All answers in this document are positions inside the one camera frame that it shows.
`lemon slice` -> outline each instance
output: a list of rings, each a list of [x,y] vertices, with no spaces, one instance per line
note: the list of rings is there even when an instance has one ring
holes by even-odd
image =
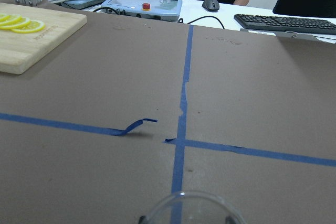
[[[5,14],[5,13],[0,13],[0,22],[5,20],[5,19],[8,19],[9,18],[9,15],[8,14]]]
[[[21,28],[11,29],[11,31],[19,34],[29,34],[41,31],[46,25],[39,20],[31,20],[30,23]]]
[[[0,22],[0,26],[7,26],[10,24],[13,24],[21,19],[21,15],[19,14],[12,14],[8,18],[6,18],[4,21]]]
[[[18,22],[7,25],[7,26],[0,26],[2,30],[10,30],[14,28],[21,28],[30,23],[30,18],[22,17]]]

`white desk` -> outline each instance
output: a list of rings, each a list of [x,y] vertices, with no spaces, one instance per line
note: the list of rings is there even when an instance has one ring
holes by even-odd
[[[180,18],[183,18],[184,23],[188,23],[202,16],[215,16],[223,23],[225,29],[239,31],[240,29],[242,29],[242,26],[237,21],[234,20],[235,14],[283,16],[274,14],[272,10],[269,9],[228,5],[228,4],[220,4],[220,9],[217,12],[208,12],[202,7],[202,1],[183,0]],[[324,18],[324,19],[336,24],[336,18]],[[203,18],[194,22],[193,25],[222,28],[220,23],[214,18]],[[336,39],[336,35],[322,35],[322,34],[314,34],[314,35]],[[336,40],[326,40],[321,38],[318,39],[326,42],[336,43]]]

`red button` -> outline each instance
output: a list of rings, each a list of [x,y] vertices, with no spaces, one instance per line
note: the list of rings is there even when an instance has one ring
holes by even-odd
[[[143,10],[150,10],[151,9],[151,4],[149,4],[149,3],[143,3],[142,4],[142,9]]]

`clear glass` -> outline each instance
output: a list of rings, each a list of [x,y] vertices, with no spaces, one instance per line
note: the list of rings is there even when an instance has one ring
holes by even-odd
[[[140,224],[246,224],[223,198],[202,191],[179,191],[164,198]]]

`table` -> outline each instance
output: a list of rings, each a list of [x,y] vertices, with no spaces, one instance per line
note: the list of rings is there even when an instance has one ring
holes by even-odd
[[[181,9],[180,17],[184,19],[185,23],[191,22],[202,16],[215,16],[224,24],[225,29],[239,31],[242,29],[242,26],[234,20],[235,14],[252,14],[252,15],[264,15],[264,16],[283,16],[277,15],[269,9],[247,7],[247,6],[236,6],[228,4],[220,4],[220,9],[217,12],[208,12],[202,8],[202,1],[195,0],[183,0],[183,6]],[[336,18],[324,18],[334,24],[336,24]],[[220,23],[214,18],[204,18],[200,19],[193,25],[222,28]],[[320,36],[325,38],[331,38],[333,40],[318,38],[325,42],[336,43],[336,35],[322,35],[322,34],[313,34],[314,36]]]
[[[333,44],[86,15],[23,75],[0,73],[2,222],[136,223],[180,189],[251,224],[336,219]],[[142,118],[158,122],[83,131]]]

